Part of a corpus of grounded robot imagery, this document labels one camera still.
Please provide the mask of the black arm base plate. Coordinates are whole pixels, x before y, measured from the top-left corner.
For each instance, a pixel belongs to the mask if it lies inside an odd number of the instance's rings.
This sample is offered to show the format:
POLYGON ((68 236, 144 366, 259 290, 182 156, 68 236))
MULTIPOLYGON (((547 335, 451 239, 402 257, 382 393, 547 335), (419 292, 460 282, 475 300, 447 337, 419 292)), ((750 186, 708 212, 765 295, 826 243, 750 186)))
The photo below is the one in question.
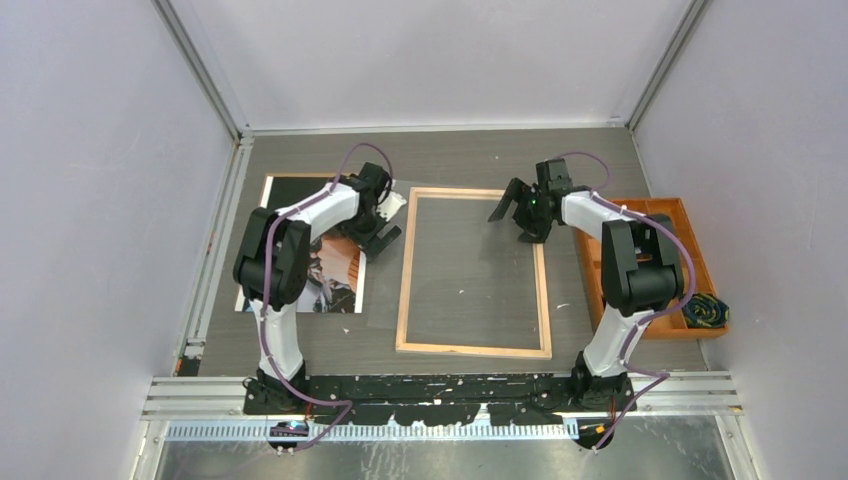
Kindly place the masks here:
POLYGON ((427 427, 471 424, 549 425, 565 413, 609 419, 635 394, 621 374, 586 386, 555 374, 300 375, 288 386, 263 372, 241 382, 247 415, 303 415, 320 425, 427 427))

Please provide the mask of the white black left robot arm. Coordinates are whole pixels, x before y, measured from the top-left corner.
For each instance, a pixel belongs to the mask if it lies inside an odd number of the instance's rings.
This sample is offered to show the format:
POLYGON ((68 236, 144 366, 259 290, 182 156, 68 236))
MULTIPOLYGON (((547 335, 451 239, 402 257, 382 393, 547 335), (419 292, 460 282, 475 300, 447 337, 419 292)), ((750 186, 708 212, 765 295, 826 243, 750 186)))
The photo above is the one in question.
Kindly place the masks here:
POLYGON ((298 345, 296 303, 308 283, 311 244, 337 228, 372 260, 401 233, 390 221, 404 205, 382 167, 365 164, 337 175, 291 205, 254 209, 238 250, 233 278, 252 306, 260 344, 257 380, 280 412, 298 412, 307 395, 295 380, 304 366, 298 345))

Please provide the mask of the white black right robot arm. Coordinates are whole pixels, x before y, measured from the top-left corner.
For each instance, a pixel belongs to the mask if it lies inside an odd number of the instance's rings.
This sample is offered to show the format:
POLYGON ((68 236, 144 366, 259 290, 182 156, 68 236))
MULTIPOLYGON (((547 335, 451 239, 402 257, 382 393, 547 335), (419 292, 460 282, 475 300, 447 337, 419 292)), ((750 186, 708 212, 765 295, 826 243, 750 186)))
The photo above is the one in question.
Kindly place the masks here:
POLYGON ((671 220, 645 215, 573 183, 564 158, 540 162, 537 180, 513 178, 489 219, 512 216, 519 241, 542 244, 554 225, 599 241, 604 312, 568 379, 571 402, 596 410, 625 398, 629 358, 648 324, 689 298, 681 264, 691 260, 671 220))

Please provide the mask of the light wooden picture frame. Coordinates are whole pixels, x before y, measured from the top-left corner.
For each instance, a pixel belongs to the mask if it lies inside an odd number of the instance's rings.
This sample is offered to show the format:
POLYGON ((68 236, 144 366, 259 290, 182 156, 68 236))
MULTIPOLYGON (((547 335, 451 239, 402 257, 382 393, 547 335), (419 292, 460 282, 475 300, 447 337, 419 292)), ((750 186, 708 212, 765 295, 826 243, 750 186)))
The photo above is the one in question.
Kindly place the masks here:
POLYGON ((521 360, 553 356, 544 248, 487 217, 499 189, 409 194, 395 349, 521 360))

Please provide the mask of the clear acrylic sheet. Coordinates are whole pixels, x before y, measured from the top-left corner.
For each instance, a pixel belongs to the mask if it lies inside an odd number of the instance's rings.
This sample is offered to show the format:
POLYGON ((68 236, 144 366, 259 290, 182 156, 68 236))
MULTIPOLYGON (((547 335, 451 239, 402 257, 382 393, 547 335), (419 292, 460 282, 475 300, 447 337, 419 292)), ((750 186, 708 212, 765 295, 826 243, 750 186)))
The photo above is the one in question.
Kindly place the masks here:
POLYGON ((543 247, 487 220, 502 190, 410 181, 395 190, 407 199, 390 222, 402 233, 368 264, 369 326, 417 337, 548 325, 543 247))

